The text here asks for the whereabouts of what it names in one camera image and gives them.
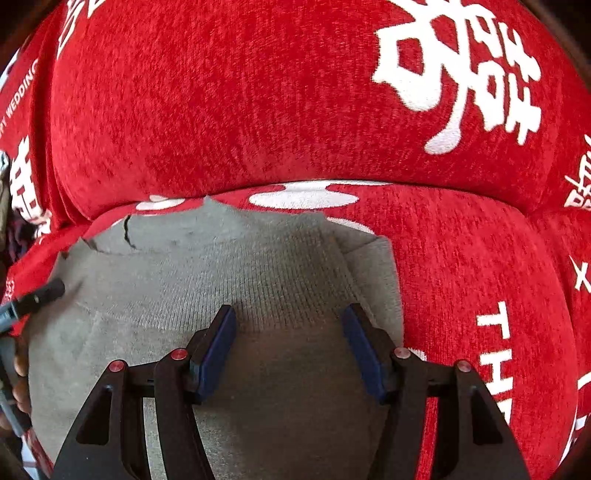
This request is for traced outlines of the person's left hand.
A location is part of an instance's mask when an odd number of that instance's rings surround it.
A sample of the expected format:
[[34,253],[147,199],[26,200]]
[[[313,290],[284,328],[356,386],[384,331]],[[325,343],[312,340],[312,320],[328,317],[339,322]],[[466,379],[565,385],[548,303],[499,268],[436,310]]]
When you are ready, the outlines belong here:
[[1,350],[1,417],[10,431],[23,438],[32,428],[28,380],[16,368],[16,353]]

